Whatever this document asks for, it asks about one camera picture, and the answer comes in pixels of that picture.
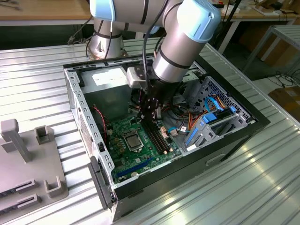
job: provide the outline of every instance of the black case frame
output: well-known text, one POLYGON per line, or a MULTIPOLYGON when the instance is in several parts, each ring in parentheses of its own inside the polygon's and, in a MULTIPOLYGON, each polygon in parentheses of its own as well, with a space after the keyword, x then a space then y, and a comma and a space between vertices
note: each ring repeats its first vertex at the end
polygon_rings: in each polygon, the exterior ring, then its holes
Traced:
MULTIPOLYGON (((70 72, 77 72, 80 79, 80 86, 84 86, 80 73, 87 70, 99 69, 98 63, 103 63, 104 67, 116 66, 126 59, 141 58, 141 55, 114 58, 107 60, 95 60, 81 63, 64 65, 64 69, 70 72)), ((129 214, 133 210, 144 204, 158 198, 164 193, 176 188, 180 184, 203 173, 205 170, 228 159, 242 145, 244 145, 252 136, 263 130, 270 121, 257 110, 245 97, 243 97, 224 77, 222 77, 210 64, 208 64, 200 55, 195 62, 200 65, 223 89, 229 93, 243 108, 252 115, 255 123, 236 131, 226 137, 197 150, 185 157, 173 161, 153 172, 150 172, 138 179, 114 189, 111 192, 105 173, 99 173, 102 166, 94 169, 95 157, 91 157, 92 163, 89 164, 90 172, 99 194, 99 198, 104 209, 111 208, 113 212, 113 221, 129 214)))

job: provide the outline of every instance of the cpu socket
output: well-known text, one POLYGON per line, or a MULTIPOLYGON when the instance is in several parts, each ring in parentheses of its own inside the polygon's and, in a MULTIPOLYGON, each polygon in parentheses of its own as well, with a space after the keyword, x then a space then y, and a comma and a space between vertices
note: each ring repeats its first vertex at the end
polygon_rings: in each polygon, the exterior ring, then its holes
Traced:
POLYGON ((136 130, 130 131, 123 136, 130 151, 141 151, 143 148, 143 143, 136 130))

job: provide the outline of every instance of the motherboard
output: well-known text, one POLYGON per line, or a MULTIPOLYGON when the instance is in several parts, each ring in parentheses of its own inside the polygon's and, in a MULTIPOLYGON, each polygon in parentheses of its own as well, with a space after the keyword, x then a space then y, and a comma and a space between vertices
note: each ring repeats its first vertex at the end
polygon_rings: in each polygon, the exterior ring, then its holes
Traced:
POLYGON ((162 121, 130 117, 107 126, 109 153, 115 165, 112 177, 122 182, 181 155, 162 121))

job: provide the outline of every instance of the ribbed aluminum surface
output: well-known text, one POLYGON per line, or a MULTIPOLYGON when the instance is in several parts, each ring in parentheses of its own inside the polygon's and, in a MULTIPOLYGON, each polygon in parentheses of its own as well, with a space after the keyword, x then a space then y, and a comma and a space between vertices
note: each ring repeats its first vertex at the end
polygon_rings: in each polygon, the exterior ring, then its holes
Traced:
MULTIPOLYGON (((152 52, 157 38, 150 39, 152 52)), ((143 41, 126 41, 142 52, 143 41)), ((69 196, 8 224, 111 224, 102 210, 68 104, 62 65, 85 61, 85 46, 0 52, 0 120, 16 118, 20 131, 51 126, 69 196)), ((232 158, 129 214, 116 224, 300 224, 300 131, 276 103, 209 45, 200 53, 268 117, 271 124, 232 158)))
POLYGON ((274 26, 273 30, 278 37, 300 50, 300 25, 274 26))

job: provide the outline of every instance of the robotic arm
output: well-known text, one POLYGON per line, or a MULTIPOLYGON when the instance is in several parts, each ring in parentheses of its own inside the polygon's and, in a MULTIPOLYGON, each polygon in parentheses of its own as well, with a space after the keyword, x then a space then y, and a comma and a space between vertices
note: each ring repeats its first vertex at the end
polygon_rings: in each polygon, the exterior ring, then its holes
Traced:
MULTIPOLYGON (((141 117, 153 119, 157 117, 154 111, 182 81, 221 21, 220 12, 207 0, 91 0, 90 11, 97 35, 89 48, 97 59, 124 54, 123 30, 152 29, 154 33, 159 27, 165 28, 167 35, 146 72, 149 82, 141 105, 141 117)), ((129 68, 127 75, 133 77, 141 71, 143 67, 129 68)))

